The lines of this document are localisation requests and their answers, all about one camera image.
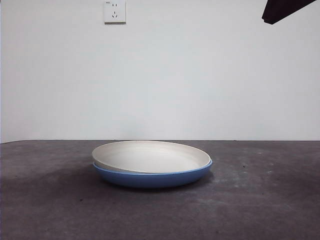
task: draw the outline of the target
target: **concrete surface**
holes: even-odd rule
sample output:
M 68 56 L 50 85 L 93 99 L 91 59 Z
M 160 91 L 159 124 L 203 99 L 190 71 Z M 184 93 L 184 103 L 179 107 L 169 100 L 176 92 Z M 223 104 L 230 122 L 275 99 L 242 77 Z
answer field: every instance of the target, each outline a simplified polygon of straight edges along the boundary
M 320 239 L 320 141 L 171 141 L 214 163 L 158 190 L 102 181 L 91 151 L 110 142 L 1 144 L 1 239 Z

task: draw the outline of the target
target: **plate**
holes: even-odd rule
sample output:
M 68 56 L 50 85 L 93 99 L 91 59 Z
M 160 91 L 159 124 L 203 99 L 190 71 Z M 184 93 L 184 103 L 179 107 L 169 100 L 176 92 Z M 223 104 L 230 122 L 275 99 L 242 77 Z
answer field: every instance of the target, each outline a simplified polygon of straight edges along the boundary
M 172 173 L 121 172 L 104 169 L 93 164 L 102 178 L 110 183 L 131 188 L 157 189 L 177 187 L 199 180 L 210 169 L 212 161 L 204 167 Z
M 195 171 L 211 162 L 195 147 L 165 141 L 118 141 L 92 152 L 94 164 L 114 172 L 165 174 Z

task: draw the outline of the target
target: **white plate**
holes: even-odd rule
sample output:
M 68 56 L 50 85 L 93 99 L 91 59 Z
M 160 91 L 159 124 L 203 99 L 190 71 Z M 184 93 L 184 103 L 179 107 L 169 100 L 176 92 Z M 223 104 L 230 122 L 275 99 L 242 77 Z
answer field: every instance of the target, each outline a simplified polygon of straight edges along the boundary
M 140 173 L 176 173 L 210 163 L 204 151 L 165 141 L 118 141 L 95 148 L 94 163 L 103 169 Z

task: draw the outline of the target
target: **plate rim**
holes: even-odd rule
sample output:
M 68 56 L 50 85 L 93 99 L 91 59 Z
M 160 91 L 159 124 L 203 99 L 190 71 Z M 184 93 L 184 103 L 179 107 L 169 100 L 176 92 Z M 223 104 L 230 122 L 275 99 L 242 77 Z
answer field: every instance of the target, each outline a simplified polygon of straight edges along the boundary
M 102 148 L 106 145 L 111 145 L 111 144 L 117 144 L 117 143 L 125 143 L 125 142 L 155 142 L 155 143 L 167 143 L 167 144 L 175 144 L 175 145 L 180 145 L 180 146 L 184 146 L 184 147 L 189 147 L 189 148 L 192 148 L 192 149 L 195 149 L 197 151 L 200 151 L 202 153 L 204 153 L 206 156 L 207 156 L 207 159 L 209 160 L 207 162 L 206 165 L 202 166 L 202 167 L 198 167 L 198 168 L 194 168 L 194 169 L 190 169 L 190 170 L 186 170 L 186 171 L 174 171 L 174 172 L 145 172 L 145 171 L 133 171 L 133 170 L 129 170 L 129 169 L 122 169 L 122 168 L 118 168 L 118 167 L 114 167 L 114 166 L 111 166 L 111 165 L 108 165 L 108 164 L 105 164 L 101 161 L 99 161 L 96 157 L 95 157 L 95 152 L 97 151 L 97 149 L 99 148 Z M 186 145 L 186 144 L 181 144 L 181 143 L 176 143 L 176 142 L 170 142 L 170 141 L 157 141 L 157 140 L 124 140 L 124 141 L 114 141 L 114 142 L 110 142 L 110 143 L 106 143 L 106 144 L 103 144 L 103 145 L 100 145 L 100 146 L 97 146 L 95 149 L 93 149 L 92 153 L 91 153 L 91 156 L 93 157 L 94 161 L 93 163 L 96 163 L 98 162 L 100 165 L 103 165 L 103 166 L 106 166 L 106 167 L 111 167 L 111 168 L 116 168 L 116 169 L 120 169 L 120 170 L 124 170 L 124 171 L 127 171 L 129 173 L 138 173 L 138 174 L 170 174 L 170 173 L 184 173 L 184 172 L 189 172 L 189 171 L 195 171 L 195 170 L 199 170 L 199 169 L 202 169 L 204 167 L 206 167 L 207 165 L 209 165 L 210 163 L 212 164 L 212 159 L 211 157 L 209 156 L 208 153 L 206 153 L 205 151 L 199 149 L 199 148 L 196 148 L 196 147 L 193 147 L 193 146 L 189 146 L 189 145 Z M 121 171 L 113 171 L 113 170 L 110 170 L 108 169 L 108 171 L 111 171 L 111 172 L 115 172 L 115 173 L 122 173 Z
M 196 172 L 196 171 L 200 171 L 206 168 L 209 168 L 211 165 L 213 164 L 212 159 L 210 158 L 210 161 L 207 165 L 199 167 L 199 168 L 195 168 L 192 170 L 186 170 L 186 171 L 173 171 L 173 172 L 150 172 L 150 173 L 146 173 L 146 172 L 127 172 L 127 171 L 114 171 L 114 170 L 109 170 L 109 169 L 105 169 L 102 167 L 99 167 L 96 165 L 96 163 L 93 163 L 93 166 L 101 171 L 104 172 L 109 172 L 109 173 L 113 173 L 113 174 L 121 174 L 121 175 L 134 175 L 134 176 L 164 176 L 164 175 L 177 175 L 177 174 L 186 174 L 186 173 L 192 173 L 192 172 Z

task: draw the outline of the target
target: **wall socket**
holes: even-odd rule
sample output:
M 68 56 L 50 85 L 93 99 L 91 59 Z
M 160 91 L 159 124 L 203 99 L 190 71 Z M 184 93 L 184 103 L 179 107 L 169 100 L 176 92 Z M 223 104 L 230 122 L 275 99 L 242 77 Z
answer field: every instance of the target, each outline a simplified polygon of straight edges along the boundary
M 104 2 L 104 24 L 126 23 L 126 0 Z

